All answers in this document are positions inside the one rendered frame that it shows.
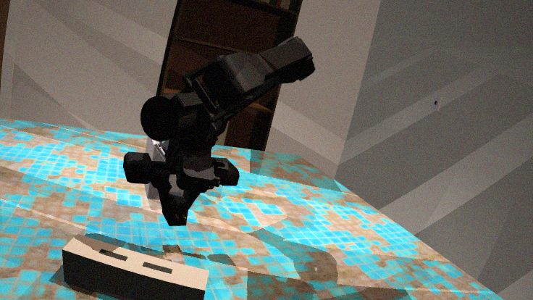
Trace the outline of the black two-prong plug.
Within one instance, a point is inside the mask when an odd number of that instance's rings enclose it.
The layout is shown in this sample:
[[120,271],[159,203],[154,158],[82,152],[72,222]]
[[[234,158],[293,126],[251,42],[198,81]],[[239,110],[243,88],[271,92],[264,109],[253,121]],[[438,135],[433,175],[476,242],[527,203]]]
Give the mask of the black two-prong plug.
[[164,215],[169,226],[187,225],[189,204],[180,192],[169,192],[167,215]]

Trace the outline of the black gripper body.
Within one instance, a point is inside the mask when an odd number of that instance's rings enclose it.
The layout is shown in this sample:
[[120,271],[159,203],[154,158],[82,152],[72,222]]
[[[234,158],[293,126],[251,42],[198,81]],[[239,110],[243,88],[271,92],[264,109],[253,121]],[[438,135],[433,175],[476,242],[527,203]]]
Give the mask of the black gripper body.
[[[176,145],[182,143],[183,138],[192,138],[191,145],[203,146],[204,141],[209,142],[206,137],[207,133],[184,133],[169,140],[168,150],[165,150],[165,162],[152,161],[148,153],[128,152],[124,155],[123,169],[125,177],[129,183],[148,184],[153,183],[168,184],[169,176],[176,175],[176,165],[170,165],[170,159]],[[228,165],[228,172],[226,180],[222,186],[236,186],[239,180],[238,169],[227,159],[218,158],[218,161],[226,162]]]

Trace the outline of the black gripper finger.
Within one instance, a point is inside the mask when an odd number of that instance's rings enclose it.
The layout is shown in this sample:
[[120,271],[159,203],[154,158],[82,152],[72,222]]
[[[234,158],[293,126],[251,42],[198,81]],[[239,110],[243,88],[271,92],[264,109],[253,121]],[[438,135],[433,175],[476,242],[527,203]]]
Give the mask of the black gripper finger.
[[167,215],[167,211],[169,208],[168,207],[169,190],[172,188],[170,182],[168,181],[168,184],[160,184],[160,183],[153,183],[153,181],[151,181],[151,184],[154,188],[158,188],[162,211],[164,215]]
[[[208,190],[211,190],[213,188],[213,186],[210,186]],[[196,200],[196,198],[200,195],[200,192],[199,191],[192,191],[192,190],[184,190],[183,191],[183,197],[185,198],[185,200],[188,202],[189,204],[189,207],[188,209],[190,209],[190,207],[192,206],[193,202]]]

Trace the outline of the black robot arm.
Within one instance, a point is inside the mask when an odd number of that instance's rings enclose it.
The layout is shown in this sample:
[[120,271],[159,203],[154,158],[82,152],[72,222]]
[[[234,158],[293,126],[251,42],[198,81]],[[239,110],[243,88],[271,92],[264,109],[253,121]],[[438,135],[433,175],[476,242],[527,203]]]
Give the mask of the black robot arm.
[[[241,52],[219,55],[182,76],[187,87],[181,92],[147,100],[140,123],[164,153],[172,138],[208,132],[209,142],[204,141],[202,147],[191,145],[188,137],[176,145],[169,162],[176,165],[178,188],[206,193],[210,186],[223,184],[228,165],[211,158],[211,149],[229,119],[279,84],[304,80],[315,71],[312,59],[301,38],[291,36],[253,56]],[[201,83],[197,77],[202,74]]]

